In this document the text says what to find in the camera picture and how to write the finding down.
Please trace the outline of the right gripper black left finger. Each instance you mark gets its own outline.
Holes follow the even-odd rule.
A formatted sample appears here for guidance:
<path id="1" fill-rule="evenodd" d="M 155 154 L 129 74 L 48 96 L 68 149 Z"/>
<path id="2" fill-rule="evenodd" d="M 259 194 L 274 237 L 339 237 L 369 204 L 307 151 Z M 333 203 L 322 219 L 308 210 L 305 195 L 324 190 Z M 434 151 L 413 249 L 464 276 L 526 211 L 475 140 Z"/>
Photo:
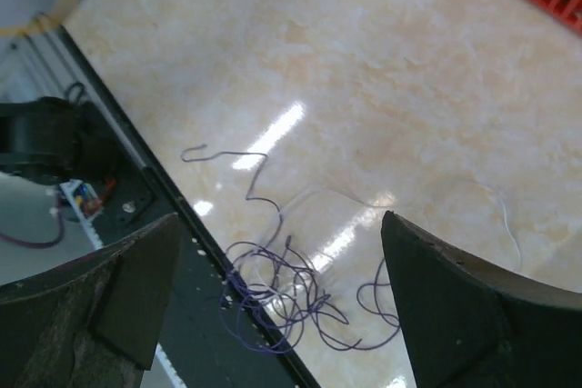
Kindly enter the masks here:
<path id="1" fill-rule="evenodd" d="M 140 376 L 89 333 L 112 266 L 92 252 L 1 288 L 4 387 L 137 387 Z"/>

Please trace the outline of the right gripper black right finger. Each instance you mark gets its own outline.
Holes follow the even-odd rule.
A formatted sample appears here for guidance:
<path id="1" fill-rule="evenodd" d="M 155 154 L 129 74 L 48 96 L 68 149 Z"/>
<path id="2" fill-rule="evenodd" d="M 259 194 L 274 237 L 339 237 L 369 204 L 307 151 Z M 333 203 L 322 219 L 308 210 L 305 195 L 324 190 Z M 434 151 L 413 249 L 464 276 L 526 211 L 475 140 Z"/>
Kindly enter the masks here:
<path id="1" fill-rule="evenodd" d="M 381 239 L 417 386 L 580 386 L 579 293 L 512 273 L 393 212 Z"/>

